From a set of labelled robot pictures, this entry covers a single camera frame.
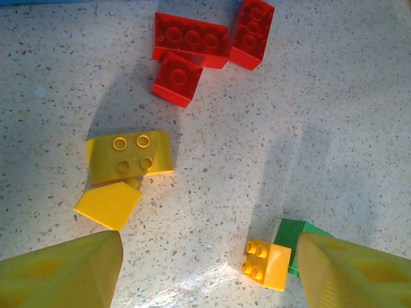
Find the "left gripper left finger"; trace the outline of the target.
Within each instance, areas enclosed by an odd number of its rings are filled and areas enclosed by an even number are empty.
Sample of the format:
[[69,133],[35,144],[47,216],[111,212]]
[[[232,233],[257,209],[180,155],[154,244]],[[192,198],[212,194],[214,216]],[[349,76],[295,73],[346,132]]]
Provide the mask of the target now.
[[118,231],[1,261],[1,307],[110,307],[123,262]]

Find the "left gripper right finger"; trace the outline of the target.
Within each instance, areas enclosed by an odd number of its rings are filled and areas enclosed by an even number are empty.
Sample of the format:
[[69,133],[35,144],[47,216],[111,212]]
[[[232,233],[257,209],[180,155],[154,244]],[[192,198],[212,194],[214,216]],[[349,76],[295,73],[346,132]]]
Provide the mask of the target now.
[[410,260],[303,233],[297,265],[308,307],[410,307]]

